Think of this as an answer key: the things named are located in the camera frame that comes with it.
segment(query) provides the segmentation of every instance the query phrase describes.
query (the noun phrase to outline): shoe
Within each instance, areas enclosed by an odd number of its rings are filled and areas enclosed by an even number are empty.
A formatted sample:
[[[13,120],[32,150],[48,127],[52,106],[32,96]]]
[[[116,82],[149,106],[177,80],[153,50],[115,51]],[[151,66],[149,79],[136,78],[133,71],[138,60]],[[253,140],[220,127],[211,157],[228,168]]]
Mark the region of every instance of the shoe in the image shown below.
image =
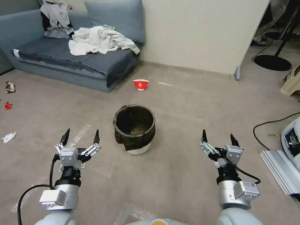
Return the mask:
[[[263,36],[263,37],[261,38],[261,41],[266,41],[266,40],[268,40],[268,38],[267,38],[266,36]]]
[[[257,46],[260,46],[260,47],[265,47],[265,46],[267,46],[267,43],[262,42],[262,41],[261,42],[256,42],[255,40],[252,40],[250,46],[253,46],[253,45],[257,45]]]

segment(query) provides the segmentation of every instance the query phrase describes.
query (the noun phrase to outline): floor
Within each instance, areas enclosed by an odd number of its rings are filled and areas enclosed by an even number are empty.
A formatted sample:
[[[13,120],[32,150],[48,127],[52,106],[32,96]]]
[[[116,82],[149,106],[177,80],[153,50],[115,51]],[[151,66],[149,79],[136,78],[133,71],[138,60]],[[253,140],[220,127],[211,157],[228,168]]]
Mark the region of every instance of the floor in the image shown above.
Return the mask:
[[[262,146],[252,128],[262,122],[300,111],[294,97],[280,93],[286,72],[272,72],[251,62],[261,48],[251,47],[241,69],[241,80],[232,75],[141,62],[113,92],[52,80],[22,71],[0,76],[0,83],[15,83],[17,92],[1,92],[0,137],[17,132],[0,143],[1,224],[16,224],[16,204],[28,187],[48,183],[54,144],[70,128],[69,145],[87,147],[99,129],[102,150],[86,164],[75,212],[78,224],[124,225],[156,216],[190,225],[216,224],[217,170],[200,150],[202,129],[208,141],[222,147],[234,134],[245,152],[239,166],[260,177],[261,196],[250,210],[265,225],[298,224],[300,206],[285,196],[261,160]],[[276,49],[271,46],[270,53]],[[283,54],[293,64],[296,50]],[[143,92],[132,80],[150,81]],[[113,117],[125,104],[142,104],[156,116],[156,135],[148,152],[132,156],[114,139]],[[257,135],[271,149],[280,149],[280,131],[292,121],[266,125]],[[58,179],[58,165],[54,178]],[[240,176],[245,181],[251,178]],[[23,224],[34,224],[46,215],[38,200],[42,189],[25,197]]]

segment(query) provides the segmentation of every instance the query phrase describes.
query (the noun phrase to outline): black trash bag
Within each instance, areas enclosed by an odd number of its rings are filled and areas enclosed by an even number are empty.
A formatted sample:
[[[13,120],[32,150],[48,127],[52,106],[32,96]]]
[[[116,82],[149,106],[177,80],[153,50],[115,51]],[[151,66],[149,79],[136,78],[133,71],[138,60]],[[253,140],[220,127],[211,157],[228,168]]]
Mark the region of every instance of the black trash bag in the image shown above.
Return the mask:
[[[155,135],[153,112],[141,105],[125,105],[113,119],[115,138],[126,151],[140,149],[149,144]]]

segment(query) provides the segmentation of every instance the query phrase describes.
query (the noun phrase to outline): white bucket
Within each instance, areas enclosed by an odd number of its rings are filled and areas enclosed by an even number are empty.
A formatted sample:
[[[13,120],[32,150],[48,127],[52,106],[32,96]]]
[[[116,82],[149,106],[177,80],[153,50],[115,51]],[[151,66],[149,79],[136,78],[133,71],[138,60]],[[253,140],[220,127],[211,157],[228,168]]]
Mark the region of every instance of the white bucket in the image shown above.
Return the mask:
[[[141,155],[141,154],[145,153],[150,148],[150,144],[151,144],[151,142],[149,144],[147,144],[146,146],[142,147],[142,148],[132,149],[132,150],[129,150],[127,152],[132,154],[132,155]]]

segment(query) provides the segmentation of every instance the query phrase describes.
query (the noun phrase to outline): sofa cushion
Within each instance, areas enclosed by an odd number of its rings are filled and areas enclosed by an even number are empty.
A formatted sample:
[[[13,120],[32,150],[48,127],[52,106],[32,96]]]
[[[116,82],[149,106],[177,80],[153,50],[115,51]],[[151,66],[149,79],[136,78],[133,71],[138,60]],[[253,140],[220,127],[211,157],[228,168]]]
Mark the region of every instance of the sofa cushion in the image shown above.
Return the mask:
[[[84,2],[94,26],[107,24],[134,42],[144,44],[142,0]]]
[[[42,61],[70,69],[84,69],[91,72],[86,74],[87,76],[106,79],[107,86],[132,70],[138,62],[138,56],[130,49],[74,56],[70,53],[68,41],[69,39],[64,38],[42,37],[17,49],[22,59]]]
[[[79,30],[80,27],[91,28],[93,26],[86,11],[69,10],[68,15],[74,30]]]

